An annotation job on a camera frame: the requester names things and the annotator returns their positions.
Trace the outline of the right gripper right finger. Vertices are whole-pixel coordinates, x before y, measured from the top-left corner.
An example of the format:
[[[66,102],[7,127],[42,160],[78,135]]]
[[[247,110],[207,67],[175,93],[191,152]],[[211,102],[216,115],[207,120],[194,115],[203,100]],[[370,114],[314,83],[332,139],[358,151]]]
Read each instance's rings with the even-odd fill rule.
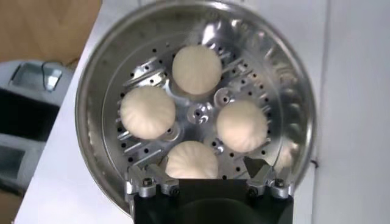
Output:
[[[294,189],[291,180],[291,167],[276,169],[264,159],[245,156],[243,159],[249,179],[246,180],[246,200],[257,200],[269,194],[275,200],[293,199]]]

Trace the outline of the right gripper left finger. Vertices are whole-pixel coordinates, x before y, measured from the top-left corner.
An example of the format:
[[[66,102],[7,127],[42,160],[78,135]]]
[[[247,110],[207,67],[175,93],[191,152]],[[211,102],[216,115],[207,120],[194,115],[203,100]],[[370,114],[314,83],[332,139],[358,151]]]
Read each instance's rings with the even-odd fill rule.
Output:
[[[175,197],[179,194],[179,180],[166,173],[168,156],[157,164],[149,164],[140,168],[129,166],[125,172],[124,200],[131,201],[135,197],[144,200],[158,195]]]

